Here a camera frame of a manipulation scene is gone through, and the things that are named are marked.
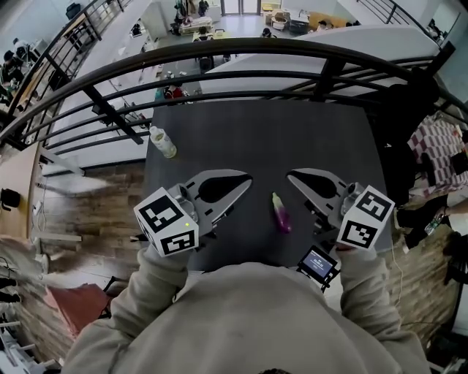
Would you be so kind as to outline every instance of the wooden floor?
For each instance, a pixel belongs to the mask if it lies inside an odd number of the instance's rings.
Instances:
[[[85,178],[63,175],[48,178],[37,189],[36,199],[45,196],[45,217],[49,232],[67,232],[83,236],[78,244],[47,242],[44,249],[55,261],[51,275],[42,277],[40,268],[32,260],[0,248],[13,268],[29,269],[20,282],[18,291],[23,297],[13,312],[22,322],[23,344],[36,343],[38,359],[64,358],[72,339],[62,323],[58,311],[47,306],[43,297],[45,285],[65,287],[82,283],[97,283],[104,287],[114,275],[128,279],[137,268],[139,243],[131,243],[129,236],[140,232],[133,207],[140,201],[144,163],[105,167],[89,170]],[[44,217],[35,224],[44,225]],[[402,268],[403,288],[399,311],[403,328],[417,332],[426,345],[438,324],[446,321],[456,302],[458,286],[452,282],[443,285],[447,259],[442,255],[450,229],[439,227],[436,232],[408,255],[401,250],[400,234],[393,233],[396,261]],[[384,254],[390,270],[389,290],[394,302],[400,294],[400,272],[393,262],[392,253]],[[2,275],[6,270],[0,268]]]

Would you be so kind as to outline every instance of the small display screen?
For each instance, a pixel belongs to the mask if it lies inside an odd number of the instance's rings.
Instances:
[[[310,269],[314,270],[322,278],[326,277],[333,268],[333,265],[330,262],[314,251],[307,255],[303,260],[303,263]]]

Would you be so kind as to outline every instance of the checkered cloth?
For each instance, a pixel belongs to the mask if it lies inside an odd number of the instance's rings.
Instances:
[[[423,153],[429,155],[436,178],[436,185],[430,187],[426,176],[423,176],[416,183],[418,186],[409,190],[410,196],[448,194],[468,186],[468,172],[457,175],[450,163],[451,156],[464,150],[464,143],[455,125],[444,118],[426,117],[409,139],[408,145],[419,164]]]

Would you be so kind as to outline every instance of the gray sweatshirt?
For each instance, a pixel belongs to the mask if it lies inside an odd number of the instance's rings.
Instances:
[[[246,263],[186,282],[187,256],[150,247],[111,304],[87,326],[63,374],[430,373],[418,338],[400,330],[373,251],[339,252],[342,314],[305,275]]]

